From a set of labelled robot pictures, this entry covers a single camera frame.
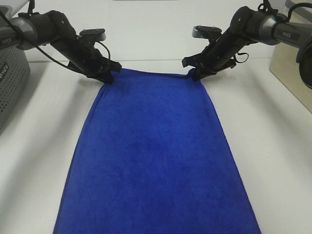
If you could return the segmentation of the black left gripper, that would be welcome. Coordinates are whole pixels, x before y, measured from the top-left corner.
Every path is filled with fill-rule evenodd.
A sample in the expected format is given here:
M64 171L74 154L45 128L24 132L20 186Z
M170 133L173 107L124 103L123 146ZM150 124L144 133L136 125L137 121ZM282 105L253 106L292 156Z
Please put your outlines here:
M52 46L69 59L69 68L80 70L86 77L106 84L112 84L114 77L110 71L120 72L122 66L116 61L104 61L95 48L88 47L78 39L61 38L52 42Z

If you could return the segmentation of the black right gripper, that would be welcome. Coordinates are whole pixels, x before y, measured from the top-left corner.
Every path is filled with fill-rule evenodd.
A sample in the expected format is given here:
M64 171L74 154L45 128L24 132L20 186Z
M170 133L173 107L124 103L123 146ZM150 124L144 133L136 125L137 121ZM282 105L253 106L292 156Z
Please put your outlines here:
M233 58L241 49L241 37L230 31L225 31L220 38L201 55L184 57L183 67L197 67L193 72L193 81L201 80L206 76L212 76L227 68L234 68L236 61Z

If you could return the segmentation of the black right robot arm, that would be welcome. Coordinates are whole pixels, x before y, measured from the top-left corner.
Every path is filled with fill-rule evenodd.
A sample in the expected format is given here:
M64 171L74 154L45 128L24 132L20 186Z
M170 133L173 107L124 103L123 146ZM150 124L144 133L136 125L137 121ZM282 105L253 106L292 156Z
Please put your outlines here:
M311 25L291 22L291 13L279 13L267 0L255 10L236 6L236 0L112 1L104 10L108 25L87 43L89 73L120 70L112 59L116 49L131 59L180 59L200 80L234 68L246 46L284 43L298 48L300 76L311 86Z

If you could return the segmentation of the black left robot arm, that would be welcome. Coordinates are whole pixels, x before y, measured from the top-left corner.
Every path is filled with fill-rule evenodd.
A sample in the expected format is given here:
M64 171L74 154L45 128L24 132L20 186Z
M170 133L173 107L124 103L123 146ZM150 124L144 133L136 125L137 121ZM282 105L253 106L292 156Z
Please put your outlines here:
M95 48L95 43L105 40L104 29L87 29L77 34L67 17L55 10L45 14L20 13L13 19L4 14L0 17L6 23L0 29L1 50L26 51L51 45L68 59L68 65L62 67L108 84L113 83L112 73L121 71L120 63L104 57Z

